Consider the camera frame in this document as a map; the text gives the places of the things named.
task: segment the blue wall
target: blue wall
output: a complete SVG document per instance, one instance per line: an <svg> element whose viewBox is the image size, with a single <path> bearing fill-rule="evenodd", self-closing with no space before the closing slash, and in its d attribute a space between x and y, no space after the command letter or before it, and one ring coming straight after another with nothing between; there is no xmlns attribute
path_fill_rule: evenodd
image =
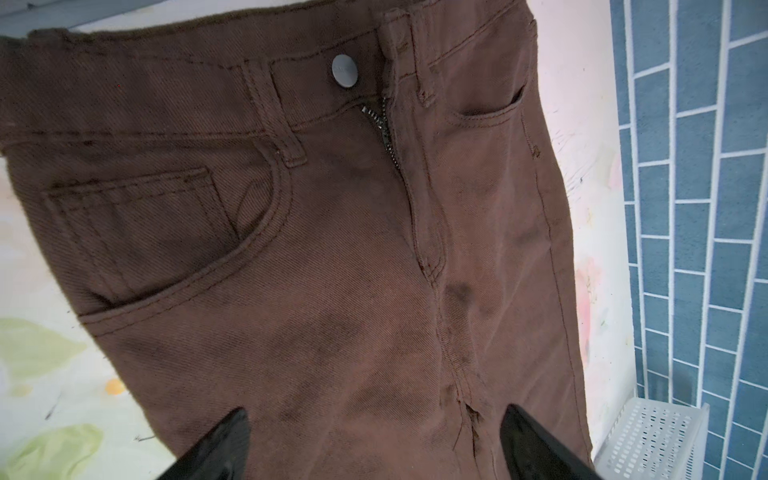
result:
<svg viewBox="0 0 768 480"><path fill-rule="evenodd" d="M638 395L710 404L705 479L768 480L768 0L611 17Z"/></svg>

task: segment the white plastic basket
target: white plastic basket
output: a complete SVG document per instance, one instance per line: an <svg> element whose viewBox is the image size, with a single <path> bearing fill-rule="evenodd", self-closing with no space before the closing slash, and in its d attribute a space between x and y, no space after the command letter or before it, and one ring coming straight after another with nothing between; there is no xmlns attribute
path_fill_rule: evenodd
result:
<svg viewBox="0 0 768 480"><path fill-rule="evenodd" d="M594 466L605 480L701 480L710 406L630 399Z"/></svg>

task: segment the brown pants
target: brown pants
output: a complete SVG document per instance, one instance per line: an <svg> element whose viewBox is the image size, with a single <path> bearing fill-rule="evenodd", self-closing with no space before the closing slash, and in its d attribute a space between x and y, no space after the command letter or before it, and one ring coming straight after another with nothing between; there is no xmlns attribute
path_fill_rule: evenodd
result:
<svg viewBox="0 0 768 480"><path fill-rule="evenodd" d="M38 31L0 39L0 143L173 452L243 406L251 479L504 480L509 403L591 450L536 50L521 0Z"/></svg>

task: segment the silver button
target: silver button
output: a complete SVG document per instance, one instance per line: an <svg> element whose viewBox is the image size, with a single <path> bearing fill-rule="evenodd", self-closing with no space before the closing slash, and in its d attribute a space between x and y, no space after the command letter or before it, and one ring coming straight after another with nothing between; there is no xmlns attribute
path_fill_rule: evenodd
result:
<svg viewBox="0 0 768 480"><path fill-rule="evenodd" d="M357 65L349 55L337 55L331 64L336 83L344 88L352 88L357 83Z"/></svg>

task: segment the zipper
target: zipper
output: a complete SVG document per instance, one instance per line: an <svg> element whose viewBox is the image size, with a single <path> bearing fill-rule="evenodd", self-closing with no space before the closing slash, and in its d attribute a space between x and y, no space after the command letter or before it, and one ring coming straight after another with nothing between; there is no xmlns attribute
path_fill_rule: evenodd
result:
<svg viewBox="0 0 768 480"><path fill-rule="evenodd" d="M400 164L397 162L397 157L395 156L395 145L392 143L392 135L389 133L389 122L386 119L386 100L384 97L382 97L381 107L381 114L377 113L372 108L368 108L367 105L362 106L362 112L368 115L368 117L373 120L373 123L376 125L376 127L382 132L384 150L386 150L386 153L389 154L389 158L392 160L392 163L395 164L395 168L397 168L397 171L402 175Z"/></svg>

